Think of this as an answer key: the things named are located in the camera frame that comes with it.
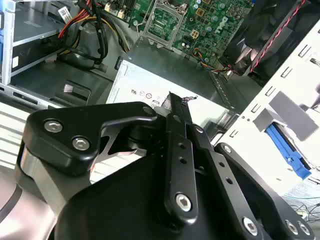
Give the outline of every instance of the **motherboard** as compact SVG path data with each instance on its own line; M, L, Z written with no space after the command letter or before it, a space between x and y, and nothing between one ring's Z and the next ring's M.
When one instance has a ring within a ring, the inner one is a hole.
M123 20L143 31L151 44L190 56L196 50L206 65L218 68L252 7L252 0L135 0Z

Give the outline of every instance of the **green circuit board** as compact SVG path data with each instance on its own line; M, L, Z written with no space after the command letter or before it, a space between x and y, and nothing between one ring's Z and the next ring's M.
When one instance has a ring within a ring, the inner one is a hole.
M151 12L154 0L136 0L129 24L142 23ZM188 4L173 47L192 56L198 48L205 62L214 68L218 58L252 8L251 0L176 0L173 5ZM170 39L178 20L165 10L156 8L149 32L166 41Z
M156 8L154 19L148 31L163 40L169 41L174 33L173 29L177 26L178 22L178 19L169 12Z

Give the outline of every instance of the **blue latch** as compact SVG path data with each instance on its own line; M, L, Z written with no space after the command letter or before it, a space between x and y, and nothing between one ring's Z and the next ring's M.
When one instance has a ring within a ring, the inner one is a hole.
M311 175L311 172L304 166L303 157L300 153L291 147L275 127L271 124L265 132L270 136L276 147L279 149L285 161L292 167L294 172L303 180Z

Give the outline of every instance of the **yellow wire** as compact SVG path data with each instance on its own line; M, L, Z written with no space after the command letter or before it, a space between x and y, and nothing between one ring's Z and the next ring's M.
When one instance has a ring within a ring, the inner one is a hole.
M89 17L89 15L88 15L88 16L86 16L85 18L76 21L75 23L83 22L83 21L86 20L86 19L88 19L88 20L97 19L97 17L96 17L96 16L91 16L91 17ZM113 33L117 36L116 30L110 25L110 23L107 22L107 21L106 21L105 19L103 19L103 18L102 18L101 20L102 20L105 24L107 24L107 25L109 26L109 28L113 31ZM69 52L70 52L69 50L65 50L65 51L63 51L62 53L60 53L59 55L68 54Z
M88 17L89 17L89 15L88 15L88 16L86 16L85 18L82 18L82 19L80 19L80 20L76 21L76 22L75 22L75 24L76 24L76 23L80 23L80 22L82 22L82 21L86 20Z

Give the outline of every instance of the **black metal arm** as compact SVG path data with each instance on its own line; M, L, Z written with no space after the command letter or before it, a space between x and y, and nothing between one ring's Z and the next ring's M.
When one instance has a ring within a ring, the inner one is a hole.
M58 240L313 240L308 224L226 143L215 149L171 93L141 102L43 110L26 122L20 169L59 215ZM95 161L146 156L91 185Z

